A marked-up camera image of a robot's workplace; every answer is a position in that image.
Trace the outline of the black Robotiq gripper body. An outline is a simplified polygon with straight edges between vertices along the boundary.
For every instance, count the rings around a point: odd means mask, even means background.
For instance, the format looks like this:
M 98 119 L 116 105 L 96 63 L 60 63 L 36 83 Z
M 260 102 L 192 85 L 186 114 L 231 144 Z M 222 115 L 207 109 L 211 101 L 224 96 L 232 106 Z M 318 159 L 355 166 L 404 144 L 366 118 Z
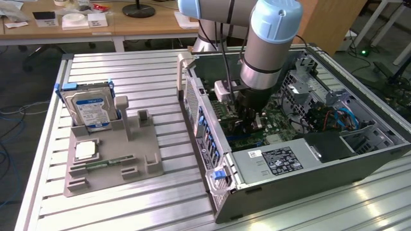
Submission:
M 266 107 L 270 99 L 270 89 L 256 90 L 252 88 L 239 91 L 236 98 L 236 112 L 255 112 L 260 113 Z

